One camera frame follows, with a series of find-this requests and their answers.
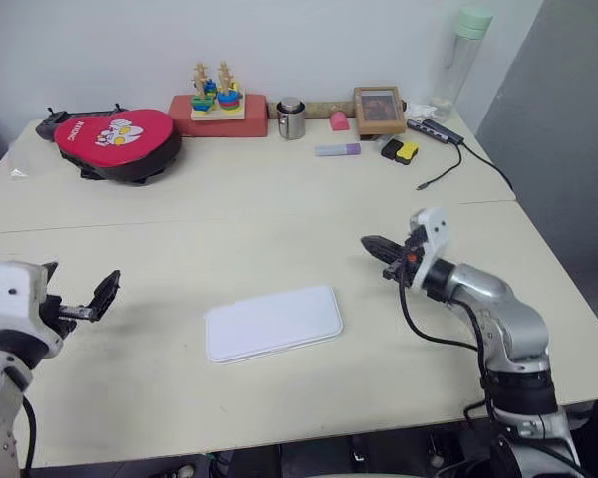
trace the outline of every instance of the green bottle cap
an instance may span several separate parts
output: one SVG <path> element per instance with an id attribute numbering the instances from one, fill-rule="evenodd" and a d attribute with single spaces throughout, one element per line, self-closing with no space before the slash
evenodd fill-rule
<path id="1" fill-rule="evenodd" d="M 460 9 L 454 31 L 460 37 L 480 40 L 491 23 L 493 13 L 487 7 L 466 5 Z"/>

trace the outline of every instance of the wooden picture frame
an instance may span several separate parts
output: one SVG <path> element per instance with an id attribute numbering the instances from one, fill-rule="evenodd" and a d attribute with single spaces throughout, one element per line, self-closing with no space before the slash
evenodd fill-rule
<path id="1" fill-rule="evenodd" d="M 357 87 L 354 103 L 360 136 L 399 134 L 406 130 L 403 102 L 397 87 Z"/>

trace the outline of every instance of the metal cup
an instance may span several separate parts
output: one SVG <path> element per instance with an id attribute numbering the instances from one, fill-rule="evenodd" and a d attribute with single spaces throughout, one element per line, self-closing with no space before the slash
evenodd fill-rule
<path id="1" fill-rule="evenodd" d="M 306 133 L 306 106 L 296 98 L 285 97 L 277 104 L 279 134 L 299 139 Z"/>

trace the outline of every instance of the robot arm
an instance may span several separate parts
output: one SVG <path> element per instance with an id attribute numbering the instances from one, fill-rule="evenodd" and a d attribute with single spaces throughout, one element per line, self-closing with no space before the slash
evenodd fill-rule
<path id="1" fill-rule="evenodd" d="M 370 254 L 389 264 L 384 278 L 399 281 L 403 277 L 405 287 L 445 303 L 473 332 L 469 314 L 474 315 L 482 335 L 481 385 L 496 429 L 490 447 L 494 474 L 579 475 L 566 464 L 578 467 L 579 460 L 566 415 L 556 403 L 548 332 L 540 315 L 518 301 L 499 278 L 441 258 L 448 240 L 441 209 L 417 213 L 410 228 L 404 246 L 381 236 L 366 236 L 362 243 Z"/>
<path id="2" fill-rule="evenodd" d="M 116 295 L 120 271 L 94 291 L 86 306 L 69 307 L 47 295 L 57 263 L 0 263 L 0 478 L 20 476 L 13 422 L 42 359 L 54 357 L 75 319 L 99 320 Z"/>

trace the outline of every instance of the red bag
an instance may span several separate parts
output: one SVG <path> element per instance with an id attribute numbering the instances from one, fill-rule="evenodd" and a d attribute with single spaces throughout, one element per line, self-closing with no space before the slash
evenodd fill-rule
<path id="1" fill-rule="evenodd" d="M 87 179 L 144 183 L 171 165 L 181 150 L 172 118 L 157 110 L 69 119 L 54 139 L 62 157 Z"/>

